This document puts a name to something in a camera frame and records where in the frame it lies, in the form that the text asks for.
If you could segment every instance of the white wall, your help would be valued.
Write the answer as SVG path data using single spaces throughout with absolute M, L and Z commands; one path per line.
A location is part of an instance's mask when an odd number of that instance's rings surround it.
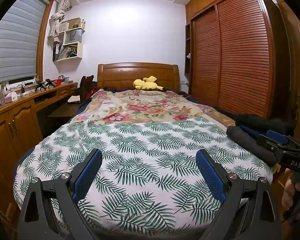
M 44 38 L 44 46 L 43 46 L 43 80 L 46 80 L 47 78 L 50 78 L 51 80 L 57 79 L 59 76 L 59 70 L 57 66 L 52 61 L 52 53 L 53 53 L 53 42 L 54 38 L 48 38 L 50 27 L 52 25 L 52 19 L 50 18 L 52 14 L 54 14 L 57 10 L 58 3 L 56 1 L 53 1 L 49 20 L 47 24 L 46 29 L 46 36 Z
M 176 64 L 180 80 L 186 80 L 184 5 L 166 0 L 93 0 L 66 12 L 66 20 L 76 17 L 86 20 L 83 58 L 55 63 L 70 80 L 80 82 L 89 75 L 96 80 L 98 64 L 118 62 Z M 46 77 L 50 71 L 53 75 L 52 55 L 44 62 L 49 68 L 44 70 Z M 180 89 L 188 91 L 186 85 Z

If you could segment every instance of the wooden desk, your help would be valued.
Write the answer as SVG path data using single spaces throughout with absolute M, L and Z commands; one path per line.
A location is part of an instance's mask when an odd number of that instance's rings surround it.
M 63 105 L 59 106 L 56 110 L 54 110 L 51 114 L 48 115 L 48 118 L 55 117 L 72 117 L 75 115 L 77 110 L 79 109 L 80 104 L 69 104 L 65 102 Z
M 42 141 L 37 112 L 71 95 L 77 83 L 31 92 L 0 106 L 0 210 L 5 213 L 13 198 L 12 170 L 18 159 Z

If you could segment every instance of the red basket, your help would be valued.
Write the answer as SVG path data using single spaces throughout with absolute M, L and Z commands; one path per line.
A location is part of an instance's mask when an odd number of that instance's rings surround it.
M 55 79 L 53 81 L 53 83 L 55 83 L 57 87 L 61 85 L 61 82 L 62 82 L 62 79 Z

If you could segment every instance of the tissue box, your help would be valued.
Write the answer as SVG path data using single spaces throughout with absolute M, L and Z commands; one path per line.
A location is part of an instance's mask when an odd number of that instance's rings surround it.
M 14 94 L 9 93 L 5 98 L 4 98 L 4 102 L 5 103 L 10 103 L 13 101 L 18 100 L 18 95 L 14 92 Z

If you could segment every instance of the drawer handle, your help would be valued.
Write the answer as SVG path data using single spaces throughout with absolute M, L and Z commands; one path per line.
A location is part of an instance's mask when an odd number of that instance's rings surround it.
M 17 127 L 16 127 L 16 124 L 15 124 L 14 120 L 12 120 L 12 124 L 13 124 L 15 132 L 17 133 Z
M 12 130 L 12 128 L 11 128 L 11 123 L 8 123 L 8 125 L 9 125 L 10 133 L 11 133 L 11 135 L 13 136 L 13 130 Z

